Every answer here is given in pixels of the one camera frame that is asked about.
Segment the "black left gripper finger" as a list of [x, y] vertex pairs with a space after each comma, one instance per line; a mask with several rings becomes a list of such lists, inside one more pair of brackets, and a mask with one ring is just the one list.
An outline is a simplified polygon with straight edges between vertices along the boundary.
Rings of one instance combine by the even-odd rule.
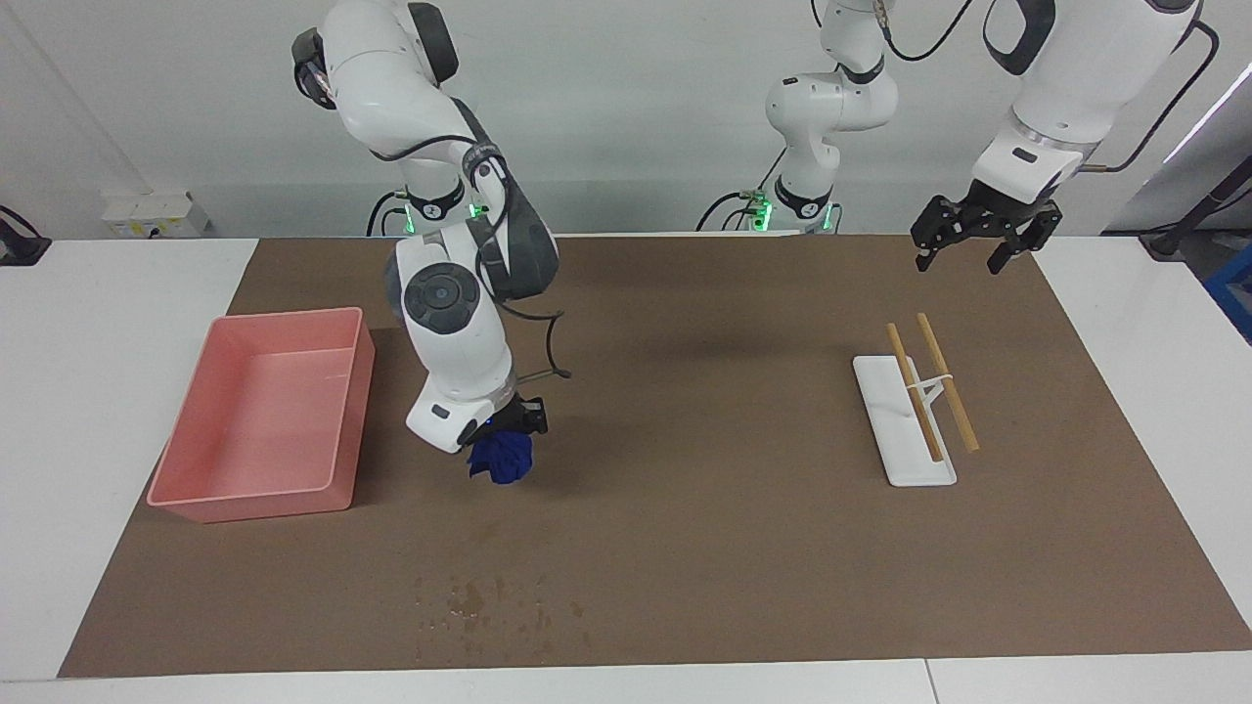
[[944, 195], [934, 195], [926, 202], [925, 209], [911, 225], [911, 241], [916, 246], [918, 272], [926, 272], [936, 254], [947, 246], [957, 246], [967, 241], [964, 220], [964, 200], [950, 200]]
[[1063, 214], [1055, 203], [1045, 203], [1035, 214], [1020, 222], [1004, 217], [994, 218], [992, 232], [1002, 243], [987, 259], [990, 276], [999, 276], [1007, 263], [1020, 253], [1042, 249], [1047, 241], [1050, 241], [1050, 233], [1055, 230], [1060, 218]]

